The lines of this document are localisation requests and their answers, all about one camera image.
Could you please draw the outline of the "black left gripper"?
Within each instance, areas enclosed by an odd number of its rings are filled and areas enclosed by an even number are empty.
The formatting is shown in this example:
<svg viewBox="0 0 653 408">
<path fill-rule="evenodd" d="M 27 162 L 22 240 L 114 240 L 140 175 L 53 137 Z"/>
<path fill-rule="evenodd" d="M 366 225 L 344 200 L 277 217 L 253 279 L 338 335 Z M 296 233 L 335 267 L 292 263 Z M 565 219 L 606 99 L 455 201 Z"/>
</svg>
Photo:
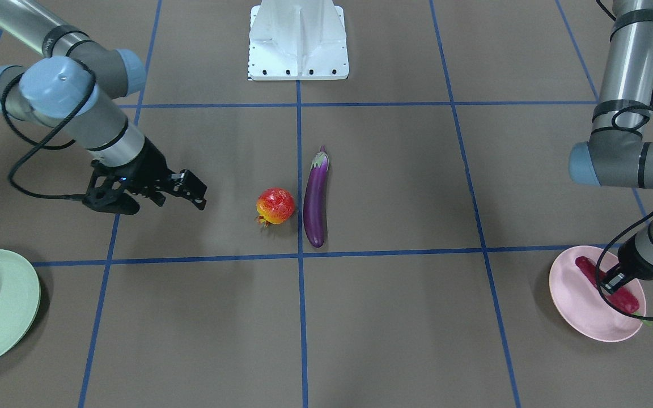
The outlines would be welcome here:
<svg viewBox="0 0 653 408">
<path fill-rule="evenodd" d="M 618 253 L 620 266 L 599 279 L 599 288 L 607 295 L 617 294 L 633 278 L 653 281 L 653 229 L 640 230 L 627 240 Z"/>
</svg>

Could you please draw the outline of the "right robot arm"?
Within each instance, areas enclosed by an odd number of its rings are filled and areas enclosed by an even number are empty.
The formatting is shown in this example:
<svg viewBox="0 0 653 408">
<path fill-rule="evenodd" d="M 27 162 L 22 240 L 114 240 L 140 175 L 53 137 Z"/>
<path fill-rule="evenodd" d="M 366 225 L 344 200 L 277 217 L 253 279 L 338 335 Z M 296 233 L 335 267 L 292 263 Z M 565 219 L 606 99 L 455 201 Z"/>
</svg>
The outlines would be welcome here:
<svg viewBox="0 0 653 408">
<path fill-rule="evenodd" d="M 36 1 L 0 1 L 0 29 L 41 55 L 31 67 L 0 66 L 0 114 L 31 149 L 7 180 L 30 197 L 74 201 L 101 213 L 136 214 L 141 196 L 162 206 L 181 197 L 203 210 L 207 187 L 189 170 L 170 170 L 163 153 L 115 101 L 142 91 L 147 70 L 129 49 L 106 49 Z M 83 194 L 41 194 L 15 181 L 39 151 L 61 150 L 58 134 L 92 155 Z"/>
</svg>

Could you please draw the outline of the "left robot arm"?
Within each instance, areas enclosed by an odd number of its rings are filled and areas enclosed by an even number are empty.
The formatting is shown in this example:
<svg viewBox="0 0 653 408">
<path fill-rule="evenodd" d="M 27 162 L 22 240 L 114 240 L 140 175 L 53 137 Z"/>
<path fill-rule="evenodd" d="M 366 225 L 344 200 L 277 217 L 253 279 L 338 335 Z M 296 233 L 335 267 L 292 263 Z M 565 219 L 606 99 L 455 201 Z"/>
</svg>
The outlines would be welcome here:
<svg viewBox="0 0 653 408">
<path fill-rule="evenodd" d="M 614 1 L 614 23 L 587 142 L 570 153 L 573 181 L 594 186 L 653 189 L 653 1 Z M 603 287 L 653 281 L 653 211 L 618 251 Z"/>
</svg>

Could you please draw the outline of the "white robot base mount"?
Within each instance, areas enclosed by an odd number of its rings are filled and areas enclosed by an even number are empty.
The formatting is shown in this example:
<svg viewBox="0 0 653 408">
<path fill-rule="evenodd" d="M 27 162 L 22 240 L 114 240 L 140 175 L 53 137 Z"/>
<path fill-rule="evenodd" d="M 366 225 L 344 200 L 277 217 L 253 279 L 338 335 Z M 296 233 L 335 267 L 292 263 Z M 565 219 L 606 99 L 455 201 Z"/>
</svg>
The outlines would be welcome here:
<svg viewBox="0 0 653 408">
<path fill-rule="evenodd" d="M 249 12 L 247 78 L 349 77 L 345 13 L 332 1 L 262 1 Z"/>
</svg>

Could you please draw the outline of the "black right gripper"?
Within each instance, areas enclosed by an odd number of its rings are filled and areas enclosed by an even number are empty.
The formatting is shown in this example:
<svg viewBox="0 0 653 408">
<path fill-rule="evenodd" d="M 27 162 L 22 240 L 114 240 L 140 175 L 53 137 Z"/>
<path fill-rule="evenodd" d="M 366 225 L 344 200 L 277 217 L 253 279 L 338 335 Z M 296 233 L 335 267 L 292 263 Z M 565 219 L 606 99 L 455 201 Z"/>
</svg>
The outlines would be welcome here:
<svg viewBox="0 0 653 408">
<path fill-rule="evenodd" d="M 158 205 L 165 203 L 165 194 L 185 199 L 200 211 L 207 204 L 207 186 L 188 169 L 179 173 L 170 170 L 163 153 L 147 137 L 140 153 L 129 163 L 113 167 L 96 159 L 91 165 L 93 174 L 122 177 L 127 181 L 128 193 L 147 197 Z"/>
</svg>

